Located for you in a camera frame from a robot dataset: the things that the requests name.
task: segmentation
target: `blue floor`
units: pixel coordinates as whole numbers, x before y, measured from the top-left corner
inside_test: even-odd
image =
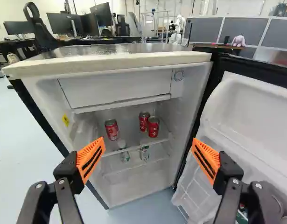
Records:
[[[0,223],[14,224],[29,186],[53,182],[53,169],[63,156],[8,84],[0,79]],[[184,224],[170,202],[172,194],[166,189],[107,211],[84,188],[76,201],[86,224]],[[50,223],[61,223],[57,207]]]

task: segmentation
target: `fridge door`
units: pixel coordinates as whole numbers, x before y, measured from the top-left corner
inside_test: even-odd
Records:
[[[244,182],[272,183],[287,203],[287,69],[237,57],[214,57],[193,137],[226,151],[243,168]],[[172,203],[188,223],[207,222],[221,198],[192,153],[183,159]]]

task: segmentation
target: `red soda can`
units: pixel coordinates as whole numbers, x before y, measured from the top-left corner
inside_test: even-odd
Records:
[[[108,138],[114,141],[119,138],[119,126],[117,125],[116,119],[105,121],[105,128]]]
[[[140,112],[139,114],[139,128],[142,132],[147,131],[148,118],[150,117],[149,112]]]
[[[148,136],[151,138],[158,137],[160,120],[157,117],[148,119]]]

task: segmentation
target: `office cubicle partition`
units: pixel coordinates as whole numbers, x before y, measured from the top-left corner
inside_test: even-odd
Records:
[[[261,51],[287,51],[287,17],[191,17],[187,18],[184,38],[190,43],[219,43],[226,36],[229,42],[243,35],[246,48],[240,56],[257,59]]]

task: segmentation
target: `door shelf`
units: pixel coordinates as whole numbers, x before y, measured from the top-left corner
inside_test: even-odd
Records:
[[[128,148],[117,150],[119,148],[118,140],[116,141],[109,140],[105,132],[103,132],[106,151],[102,157],[119,154],[125,151],[129,152],[136,151],[143,146],[151,146],[158,143],[162,143],[168,141],[170,135],[171,133],[167,129],[166,125],[162,120],[160,120],[159,134],[157,138],[150,138],[148,136],[148,132],[143,133],[139,130],[139,128],[136,131],[130,130],[128,134],[124,134],[124,136],[122,137],[124,140],[126,140]]]
[[[119,154],[102,158],[101,163],[103,176],[111,177],[124,171],[128,171],[169,158],[169,154],[164,149],[162,144],[152,145],[149,147],[148,151],[149,159],[147,162],[140,159],[139,150],[129,152],[130,161],[127,163],[123,163],[120,160]]]

